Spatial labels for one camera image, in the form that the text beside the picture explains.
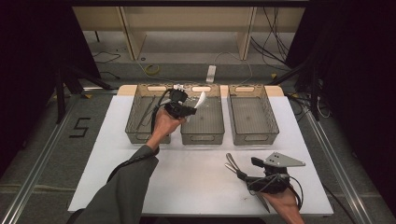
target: plier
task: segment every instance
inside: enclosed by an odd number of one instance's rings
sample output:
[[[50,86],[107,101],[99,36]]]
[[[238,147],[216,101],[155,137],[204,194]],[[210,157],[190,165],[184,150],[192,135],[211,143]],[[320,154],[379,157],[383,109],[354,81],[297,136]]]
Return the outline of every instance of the plier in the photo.
[[[231,153],[227,153],[226,157],[228,162],[226,162],[224,165],[232,172],[234,172],[236,175],[238,175],[238,178],[240,178],[240,174],[241,173],[244,174],[244,173],[239,169],[238,165],[236,165],[236,162],[233,160],[233,156],[231,155]],[[267,212],[270,213],[270,208],[268,207],[267,201],[265,201],[265,199],[260,195],[260,193],[256,192],[255,195],[260,200],[265,210],[267,210]]]

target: white cable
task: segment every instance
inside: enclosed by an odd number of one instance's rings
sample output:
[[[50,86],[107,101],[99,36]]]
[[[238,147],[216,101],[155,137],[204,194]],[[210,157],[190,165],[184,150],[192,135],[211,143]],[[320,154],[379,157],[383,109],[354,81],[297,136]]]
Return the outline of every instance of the white cable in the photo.
[[[317,103],[317,107],[318,107],[318,112],[319,112],[319,114],[320,114],[323,118],[328,119],[328,118],[330,117],[330,114],[331,114],[332,112],[329,110],[329,114],[328,114],[328,115],[324,115],[324,114],[320,111],[320,109],[319,109],[319,102],[320,102],[320,98],[318,98],[318,103]]]
[[[139,65],[139,67],[142,69],[143,73],[146,75],[146,77],[152,78],[152,79],[158,79],[158,80],[162,80],[162,81],[168,81],[168,82],[172,82],[172,83],[180,83],[180,82],[185,82],[185,83],[197,83],[198,82],[192,82],[192,81],[186,81],[186,80],[180,80],[180,81],[175,81],[172,79],[166,79],[166,78],[161,78],[161,77],[151,77],[149,76],[145,69],[143,68],[142,64],[140,64],[137,60],[135,60],[135,62]]]
[[[246,61],[244,61],[244,60],[239,59],[238,57],[234,56],[234,55],[231,54],[230,52],[222,52],[222,53],[219,53],[219,54],[216,56],[215,60],[213,61],[213,65],[216,65],[216,60],[218,59],[218,57],[219,57],[221,54],[230,54],[230,55],[233,56],[236,60],[241,61],[241,62],[247,64],[248,70],[250,71],[250,77],[249,77],[248,79],[246,79],[245,81],[239,83],[238,85],[244,84],[245,82],[247,82],[247,81],[249,81],[251,78],[253,78],[253,72],[251,71],[250,64],[248,64],[248,62],[246,62]]]

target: hand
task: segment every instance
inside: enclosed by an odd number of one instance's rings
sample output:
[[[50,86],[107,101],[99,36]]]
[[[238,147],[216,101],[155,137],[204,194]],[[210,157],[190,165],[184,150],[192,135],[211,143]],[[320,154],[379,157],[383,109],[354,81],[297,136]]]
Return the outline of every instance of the hand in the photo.
[[[146,145],[151,147],[152,150],[156,150],[165,136],[174,132],[177,126],[184,122],[186,122],[186,119],[175,119],[166,110],[160,109],[155,118],[154,131]]]
[[[295,195],[290,189],[277,194],[261,193],[261,195],[287,223],[304,223],[298,210]]]

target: white object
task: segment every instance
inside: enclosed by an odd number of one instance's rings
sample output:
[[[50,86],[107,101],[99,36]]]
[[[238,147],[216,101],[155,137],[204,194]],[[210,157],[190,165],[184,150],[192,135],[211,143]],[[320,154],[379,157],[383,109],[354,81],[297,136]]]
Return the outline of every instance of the white object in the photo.
[[[206,101],[206,93],[203,91],[203,92],[201,92],[201,95],[200,95],[200,97],[199,97],[199,99],[198,99],[198,102],[197,102],[197,104],[195,105],[195,109],[198,109],[198,107],[200,107],[201,105],[203,105],[204,103],[205,103],[205,101]],[[187,120],[187,122],[190,122],[190,119],[191,119],[191,116],[188,116],[187,118],[186,118],[186,120]]]
[[[128,160],[141,145],[132,145],[125,133],[133,96],[114,96],[107,110],[92,154],[68,208],[85,208],[121,162]],[[239,168],[248,175],[264,176],[263,169],[250,162],[251,157],[265,159],[274,151],[304,161],[303,167],[288,172],[300,181],[304,190],[301,214],[333,214],[327,195],[306,148],[303,136],[286,97],[269,97],[280,133],[271,146],[235,146],[231,131],[227,97],[221,97],[224,118],[223,143],[219,146],[184,146],[180,128],[171,135],[171,143],[161,145],[160,162],[150,178],[143,214],[149,216],[269,216],[262,203],[247,191],[246,184],[224,167],[231,153]],[[301,195],[296,182],[290,182]],[[271,214],[276,211],[270,206]]]
[[[213,83],[213,81],[215,80],[215,74],[216,74],[216,66],[209,65],[209,69],[207,70],[206,82]]]

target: black wall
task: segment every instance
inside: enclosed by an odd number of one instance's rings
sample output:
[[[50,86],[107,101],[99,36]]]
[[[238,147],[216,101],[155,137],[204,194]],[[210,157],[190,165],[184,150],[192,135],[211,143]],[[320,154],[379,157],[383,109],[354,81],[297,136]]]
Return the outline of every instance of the black wall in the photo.
[[[2,4],[0,32],[1,176],[53,94],[63,65],[100,76],[71,7]]]
[[[396,22],[390,3],[359,2],[326,70],[324,92],[348,141],[396,216]]]

